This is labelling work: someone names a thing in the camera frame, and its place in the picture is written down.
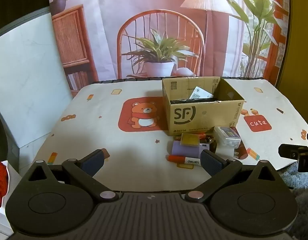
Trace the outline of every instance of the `book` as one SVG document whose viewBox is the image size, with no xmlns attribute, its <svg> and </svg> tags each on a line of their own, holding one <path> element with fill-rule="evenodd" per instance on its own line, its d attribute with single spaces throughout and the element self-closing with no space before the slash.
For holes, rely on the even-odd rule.
<svg viewBox="0 0 308 240">
<path fill-rule="evenodd" d="M 75 80 L 75 83 L 76 83 L 76 86 L 77 86 L 77 90 L 80 90 L 82 88 L 82 85 L 81 85 L 81 82 L 79 80 L 78 72 L 73 73 L 73 76 L 74 76 L 74 80 Z"/>
<path fill-rule="evenodd" d="M 86 85 L 89 85 L 89 81 L 88 81 L 88 76 L 87 76 L 87 72 L 84 72 L 84 79 L 86 81 Z"/>
<path fill-rule="evenodd" d="M 74 80 L 74 75 L 73 74 L 69 74 L 68 77 L 70 78 L 73 90 L 78 90 L 77 86 L 76 86 L 76 83 L 75 83 L 75 80 Z"/>
<path fill-rule="evenodd" d="M 66 79 L 67 79 L 67 82 L 69 84 L 70 90 L 73 90 L 73 87 L 72 87 L 72 84 L 71 84 L 71 80 L 70 80 L 70 77 L 68 75 L 66 75 Z"/>
<path fill-rule="evenodd" d="M 82 76 L 81 76 L 81 73 L 78 72 L 78 79 L 79 79 L 79 82 L 81 83 L 81 88 L 84 87 L 84 84 L 83 84 L 83 79 L 82 79 Z"/>
<path fill-rule="evenodd" d="M 88 84 L 87 84 L 87 81 L 86 81 L 85 76 L 84 76 L 84 71 L 81 71 L 79 74 L 81 76 L 83 86 L 87 86 Z"/>
</svg>

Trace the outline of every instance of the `orange marker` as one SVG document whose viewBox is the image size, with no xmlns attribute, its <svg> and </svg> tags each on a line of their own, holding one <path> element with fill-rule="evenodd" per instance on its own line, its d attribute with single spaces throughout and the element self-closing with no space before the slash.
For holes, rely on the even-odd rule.
<svg viewBox="0 0 308 240">
<path fill-rule="evenodd" d="M 94 95 L 89 95 L 87 101 L 91 100 Z"/>
<path fill-rule="evenodd" d="M 247 154 L 250 155 L 254 160 L 258 161 L 260 159 L 260 156 L 254 152 L 251 148 L 248 148 L 247 150 Z"/>
<path fill-rule="evenodd" d="M 201 160 L 198 158 L 190 158 L 184 156 L 167 155 L 166 159 L 169 162 L 180 163 L 180 164 L 194 164 L 201 166 Z"/>
<path fill-rule="evenodd" d="M 49 158 L 48 161 L 47 161 L 47 164 L 48 164 L 48 165 L 53 165 L 56 156 L 57 156 L 57 153 L 52 153 L 51 156 L 50 156 L 50 158 Z"/>
</svg>

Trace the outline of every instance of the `wooden cabinet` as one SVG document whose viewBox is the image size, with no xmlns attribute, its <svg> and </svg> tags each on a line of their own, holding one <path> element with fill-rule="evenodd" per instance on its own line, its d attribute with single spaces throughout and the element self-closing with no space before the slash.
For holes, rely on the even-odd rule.
<svg viewBox="0 0 308 240">
<path fill-rule="evenodd" d="M 72 95 L 98 81 L 83 4 L 52 16 L 57 47 Z"/>
</svg>

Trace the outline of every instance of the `barcode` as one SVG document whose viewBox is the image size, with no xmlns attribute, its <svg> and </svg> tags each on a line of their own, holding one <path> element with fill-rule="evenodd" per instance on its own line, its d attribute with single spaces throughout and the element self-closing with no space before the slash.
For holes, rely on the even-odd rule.
<svg viewBox="0 0 308 240">
<path fill-rule="evenodd" d="M 192 96 L 191 96 L 191 99 L 197 99 L 197 98 L 200 98 L 200 96 L 198 95 L 198 94 L 193 94 Z"/>
<path fill-rule="evenodd" d="M 171 90 L 177 90 L 177 82 L 176 81 L 171 82 Z"/>
</svg>

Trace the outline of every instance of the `dark flower pot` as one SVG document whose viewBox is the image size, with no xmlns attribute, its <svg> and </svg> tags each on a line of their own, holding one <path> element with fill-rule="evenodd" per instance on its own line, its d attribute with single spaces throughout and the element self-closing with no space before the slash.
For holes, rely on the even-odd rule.
<svg viewBox="0 0 308 240">
<path fill-rule="evenodd" d="M 54 0 L 50 3 L 50 12 L 51 15 L 58 14 L 65 10 L 66 0 Z"/>
</svg>

